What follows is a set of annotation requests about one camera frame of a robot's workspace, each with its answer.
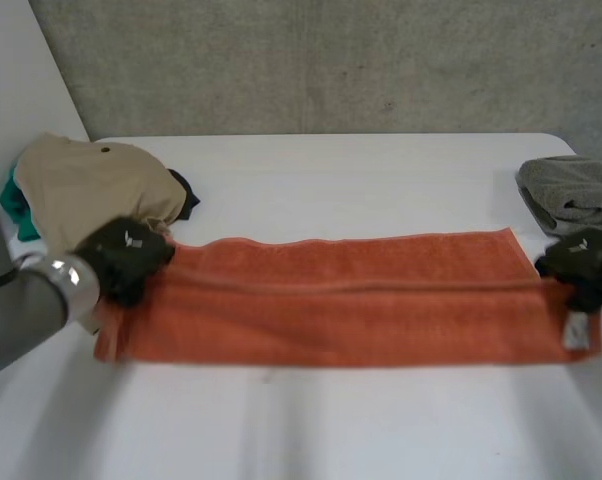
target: gray robot arm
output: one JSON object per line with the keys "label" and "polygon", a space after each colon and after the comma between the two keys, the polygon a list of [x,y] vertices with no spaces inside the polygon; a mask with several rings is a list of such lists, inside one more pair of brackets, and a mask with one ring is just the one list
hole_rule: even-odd
{"label": "gray robot arm", "polygon": [[45,257],[18,270],[0,225],[0,371],[92,310],[99,280],[80,257]]}
{"label": "gray robot arm", "polygon": [[68,254],[15,267],[0,225],[0,371],[88,314],[100,297],[133,307],[145,280],[172,259],[174,246],[147,225],[119,217]]}

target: white logo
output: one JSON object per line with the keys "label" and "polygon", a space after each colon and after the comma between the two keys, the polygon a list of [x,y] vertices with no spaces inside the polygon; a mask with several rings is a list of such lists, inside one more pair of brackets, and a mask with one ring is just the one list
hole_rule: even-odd
{"label": "white logo", "polygon": [[143,240],[135,240],[130,236],[128,231],[125,231],[125,246],[132,248],[141,248],[143,246]]}
{"label": "white logo", "polygon": [[584,250],[588,249],[588,241],[584,238],[581,243],[579,245],[577,245],[576,247],[570,247],[568,248],[568,251],[570,253],[577,253],[577,252],[583,252]]}

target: orange towel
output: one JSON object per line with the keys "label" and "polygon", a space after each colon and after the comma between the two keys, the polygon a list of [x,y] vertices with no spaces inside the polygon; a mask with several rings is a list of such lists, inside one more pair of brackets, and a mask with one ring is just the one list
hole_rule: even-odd
{"label": "orange towel", "polygon": [[95,356],[292,366],[559,363],[570,287],[541,280],[510,230],[177,246],[144,302],[102,306]]}

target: concrete wall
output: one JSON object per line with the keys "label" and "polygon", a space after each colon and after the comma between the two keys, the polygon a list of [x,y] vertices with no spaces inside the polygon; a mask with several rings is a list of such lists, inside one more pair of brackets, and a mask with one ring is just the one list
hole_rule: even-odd
{"label": "concrete wall", "polygon": [[602,0],[30,0],[89,134],[554,133],[602,158]]}

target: folded gray cloth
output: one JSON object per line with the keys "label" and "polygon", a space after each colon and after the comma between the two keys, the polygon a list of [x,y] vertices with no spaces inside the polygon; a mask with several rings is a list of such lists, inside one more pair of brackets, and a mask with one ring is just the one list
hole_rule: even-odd
{"label": "folded gray cloth", "polygon": [[602,162],[579,156],[529,160],[521,166],[517,184],[547,234],[602,229]]}

